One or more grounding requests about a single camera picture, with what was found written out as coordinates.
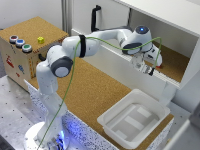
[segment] cork surface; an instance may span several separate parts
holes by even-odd
[[[61,98],[64,97],[69,80],[70,75],[65,78],[58,78],[59,89],[57,93]],[[36,78],[33,78],[29,82],[34,87],[38,88]],[[107,74],[101,72],[84,60],[76,58],[74,78],[65,103],[72,113],[121,150],[123,148],[104,133],[102,126],[97,122],[97,118],[130,91],[131,89],[122,85]],[[144,150],[147,148],[172,118],[172,115],[167,116],[148,138],[143,141],[137,150]]]
[[[12,35],[17,35],[19,39],[25,40],[26,44],[30,44],[33,52],[37,52],[40,48],[68,36],[66,32],[40,17],[32,18],[0,31],[0,37],[7,42]],[[43,44],[38,43],[38,37],[44,38]]]
[[[167,75],[168,77],[181,82],[183,75],[185,73],[185,70],[187,68],[187,65],[190,61],[190,58],[179,54],[170,48],[167,48],[162,45],[161,48],[161,55],[163,58],[163,63],[161,65],[161,68],[157,68],[159,72],[162,72],[163,74]]]

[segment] white plastic bin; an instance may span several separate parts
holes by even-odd
[[[135,149],[169,113],[169,108],[134,89],[97,121],[105,133],[122,147]]]

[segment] brown box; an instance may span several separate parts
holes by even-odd
[[[26,44],[32,46],[31,53],[23,53],[22,49],[10,44],[9,38],[17,35],[19,39],[25,40]],[[35,17],[12,27],[0,31],[0,50],[6,74],[21,85],[25,90],[27,81],[36,76],[36,66],[40,62],[38,54],[46,56],[48,49],[57,44],[68,34],[40,17]],[[37,38],[43,37],[44,43],[39,44]]]

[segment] yellow ball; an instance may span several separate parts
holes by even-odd
[[[43,37],[39,37],[38,38],[38,43],[43,44],[44,43],[44,38]]]

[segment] green cable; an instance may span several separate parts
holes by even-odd
[[[145,45],[151,43],[152,41],[155,41],[155,40],[159,39],[159,40],[160,40],[159,51],[158,51],[158,54],[157,54],[157,57],[156,57],[156,61],[155,61],[154,65],[153,65],[153,68],[156,67],[157,60],[158,60],[158,56],[159,56],[159,54],[160,54],[160,49],[161,49],[161,45],[162,45],[162,39],[161,39],[160,37],[154,38],[154,39],[152,39],[151,41],[149,41],[149,42],[147,42],[147,43],[145,43],[145,44],[143,44],[143,45],[141,45],[141,46],[132,48],[132,49],[123,49],[123,48],[119,48],[119,47],[116,47],[116,46],[114,46],[114,45],[108,43],[107,41],[104,41],[104,40],[102,40],[102,39],[95,38],[95,37],[87,37],[86,39],[96,39],[96,40],[102,41],[102,42],[104,42],[104,43],[106,43],[106,44],[108,44],[108,45],[110,45],[110,46],[112,46],[112,47],[114,47],[114,48],[116,48],[116,49],[119,49],[119,50],[126,50],[126,51],[135,50],[135,49],[141,48],[141,47],[143,47],[143,46],[145,46]],[[62,105],[63,105],[63,103],[64,103],[64,101],[65,101],[65,98],[66,98],[66,96],[67,96],[67,93],[68,93],[68,91],[69,91],[69,87],[70,87],[70,85],[71,85],[71,82],[72,82],[72,79],[73,79],[73,76],[74,76],[75,60],[76,60],[76,51],[77,51],[77,49],[78,49],[78,45],[80,44],[80,42],[81,42],[81,41],[79,41],[79,42],[77,43],[76,48],[75,48],[74,63],[73,63],[73,68],[72,68],[72,75],[71,75],[71,79],[70,79],[69,85],[68,85],[68,87],[67,87],[67,90],[66,90],[66,92],[65,92],[65,95],[64,95],[64,97],[63,97],[62,103],[61,103],[61,105],[60,105],[60,107],[59,107],[57,113],[55,114],[54,118],[52,119],[52,121],[51,121],[49,127],[47,128],[47,131],[45,132],[45,134],[44,134],[44,136],[43,136],[43,138],[42,138],[42,141],[40,142],[40,144],[39,144],[37,150],[38,150],[38,149],[40,148],[40,146],[42,145],[42,142],[44,141],[44,138],[46,137],[47,132],[49,131],[49,129],[50,129],[51,125],[53,124],[55,118],[57,117],[58,113],[60,112],[60,109],[61,109],[61,107],[62,107]]]

